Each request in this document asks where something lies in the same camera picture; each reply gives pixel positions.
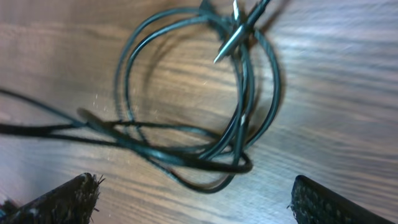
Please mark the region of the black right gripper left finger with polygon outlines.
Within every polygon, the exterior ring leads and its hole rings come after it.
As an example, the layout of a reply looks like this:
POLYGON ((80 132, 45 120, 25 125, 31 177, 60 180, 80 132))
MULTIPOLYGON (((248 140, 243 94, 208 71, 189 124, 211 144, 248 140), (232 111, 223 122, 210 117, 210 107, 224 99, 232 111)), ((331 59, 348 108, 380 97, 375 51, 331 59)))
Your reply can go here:
POLYGON ((1 224, 89 224, 98 211, 103 181, 103 176, 85 172, 20 207, 6 200, 1 203, 1 224))

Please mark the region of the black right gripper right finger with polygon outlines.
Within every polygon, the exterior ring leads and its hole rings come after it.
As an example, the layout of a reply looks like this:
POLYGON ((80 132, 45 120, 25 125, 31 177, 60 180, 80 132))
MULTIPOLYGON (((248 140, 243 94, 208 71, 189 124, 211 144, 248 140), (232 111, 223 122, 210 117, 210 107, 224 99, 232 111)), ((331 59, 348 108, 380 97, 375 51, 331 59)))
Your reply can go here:
POLYGON ((304 175, 296 176, 288 207, 300 224, 394 224, 304 175))

